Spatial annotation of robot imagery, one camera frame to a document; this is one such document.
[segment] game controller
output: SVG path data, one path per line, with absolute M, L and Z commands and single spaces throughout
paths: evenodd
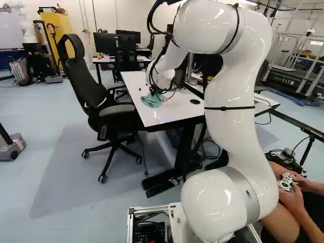
M 287 191 L 292 192 L 294 190 L 294 187 L 292 186 L 292 183 L 294 183 L 295 176 L 291 173 L 284 172 L 281 175 L 281 180 L 278 181 L 279 188 Z

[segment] teal cloth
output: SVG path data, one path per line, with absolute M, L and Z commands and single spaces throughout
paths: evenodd
M 153 96 L 151 94 L 148 94 L 146 96 L 141 96 L 141 101 L 144 105 L 147 105 L 151 108 L 159 108 L 162 104 L 161 100 L 164 98 L 164 95 L 161 94 L 155 94 Z

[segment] office chair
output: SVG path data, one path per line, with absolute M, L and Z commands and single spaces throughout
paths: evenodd
M 131 50 L 127 48 L 119 49 L 115 55 L 115 69 L 113 71 L 113 77 L 115 83 L 122 82 L 122 76 L 120 72 L 128 71 L 140 71 L 141 67 L 137 61 L 136 49 Z M 121 97 L 128 94 L 127 90 L 116 90 L 116 94 L 119 94 L 115 100 L 118 101 Z
M 151 51 L 154 48 L 154 39 L 155 39 L 154 34 L 151 34 L 151 36 L 150 36 L 150 43 L 147 46 L 147 49 L 149 49 Z
M 72 43 L 74 48 L 74 58 L 68 57 L 65 47 L 67 40 Z M 109 90 L 106 90 L 103 85 L 98 84 L 92 78 L 84 61 L 84 45 L 76 34 L 63 35 L 57 47 L 75 95 L 83 111 L 89 117 L 89 126 L 98 133 L 97 140 L 109 140 L 109 142 L 97 147 L 87 148 L 82 153 L 83 158 L 88 158 L 90 152 L 111 147 L 107 163 L 98 178 L 99 182 L 105 183 L 107 180 L 106 172 L 116 150 L 121 149 L 134 156 L 138 164 L 141 163 L 142 157 L 122 143 L 135 142 L 138 131 L 143 125 L 132 103 L 116 103 Z M 121 136 L 121 133 L 128 133 L 128 135 Z

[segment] blue floor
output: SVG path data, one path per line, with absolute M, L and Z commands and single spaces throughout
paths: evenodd
M 111 73 L 102 73 L 105 83 Z M 300 107 L 276 94 L 279 111 L 324 131 L 324 106 Z M 257 122 L 268 121 L 268 115 Z M 179 201 L 180 188 L 147 199 L 141 189 L 144 169 L 118 152 L 105 185 L 97 182 L 107 151 L 81 158 L 84 148 L 99 144 L 68 81 L 63 84 L 13 87 L 0 82 L 0 122 L 20 132 L 26 149 L 12 163 L 0 163 L 0 242 L 125 242 L 127 209 Z M 306 134 L 276 117 L 257 126 L 264 151 L 293 148 Z M 145 137 L 151 174 L 168 167 L 150 135 Z M 300 159 L 307 142 L 296 149 Z M 138 145 L 133 149 L 140 153 Z M 324 144 L 316 141 L 305 163 L 309 178 L 324 182 Z

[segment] yellow panel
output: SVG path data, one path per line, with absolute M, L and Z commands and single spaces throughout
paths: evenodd
M 69 22 L 69 17 L 59 13 L 40 13 L 40 18 L 45 21 L 45 26 L 49 23 L 55 26 L 55 40 L 56 43 L 60 41 L 64 34 L 72 34 L 72 28 Z M 46 28 L 46 32 L 50 39 L 50 44 L 53 49 L 54 57 L 58 63 L 59 55 L 55 45 L 53 35 Z M 71 42 L 66 42 L 66 50 L 70 58 L 74 57 L 74 49 Z

